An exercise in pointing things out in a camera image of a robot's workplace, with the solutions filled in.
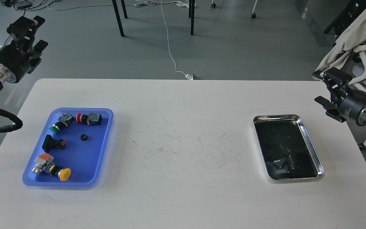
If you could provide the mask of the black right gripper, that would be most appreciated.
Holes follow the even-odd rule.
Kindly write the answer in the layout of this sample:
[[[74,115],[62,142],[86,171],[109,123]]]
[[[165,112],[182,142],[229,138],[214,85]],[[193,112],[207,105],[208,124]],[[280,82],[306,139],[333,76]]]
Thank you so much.
[[[331,67],[326,71],[317,70],[312,75],[324,82],[331,99],[344,99],[337,107],[336,103],[330,102],[322,96],[316,97],[315,102],[326,110],[327,116],[340,123],[350,120],[354,121],[357,126],[366,126],[366,94],[348,94],[351,75],[336,67]]]

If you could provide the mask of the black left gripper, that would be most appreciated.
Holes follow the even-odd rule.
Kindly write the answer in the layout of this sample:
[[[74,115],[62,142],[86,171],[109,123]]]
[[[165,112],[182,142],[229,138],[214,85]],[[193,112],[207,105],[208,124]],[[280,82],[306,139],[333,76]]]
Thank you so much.
[[[43,50],[48,42],[40,40],[34,47],[37,29],[45,19],[35,16],[33,19],[21,16],[9,25],[6,32],[13,38],[13,45],[0,46],[0,73],[3,82],[18,83],[25,74],[31,74],[40,64]]]

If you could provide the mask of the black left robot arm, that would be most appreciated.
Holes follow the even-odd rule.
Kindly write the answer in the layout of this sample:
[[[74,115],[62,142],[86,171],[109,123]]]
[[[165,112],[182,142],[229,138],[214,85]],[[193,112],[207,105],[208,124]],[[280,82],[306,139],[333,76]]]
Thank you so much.
[[[18,83],[25,74],[31,74],[41,63],[42,51],[48,42],[40,40],[36,45],[36,31],[45,23],[45,19],[35,16],[30,19],[20,17],[9,25],[7,33],[12,38],[9,44],[0,45],[0,91],[4,83]],[[0,127],[0,133],[13,132],[23,126],[23,122],[16,115],[0,108],[0,116],[13,122],[12,125]]]

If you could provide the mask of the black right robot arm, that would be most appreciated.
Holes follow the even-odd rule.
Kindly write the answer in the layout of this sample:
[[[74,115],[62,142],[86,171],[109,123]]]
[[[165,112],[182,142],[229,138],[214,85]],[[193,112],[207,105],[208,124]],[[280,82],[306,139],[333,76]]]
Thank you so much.
[[[357,126],[366,126],[366,92],[349,87],[352,76],[336,67],[317,70],[312,76],[323,81],[330,92],[330,100],[322,96],[314,99],[326,110],[327,116],[340,123],[349,120]]]

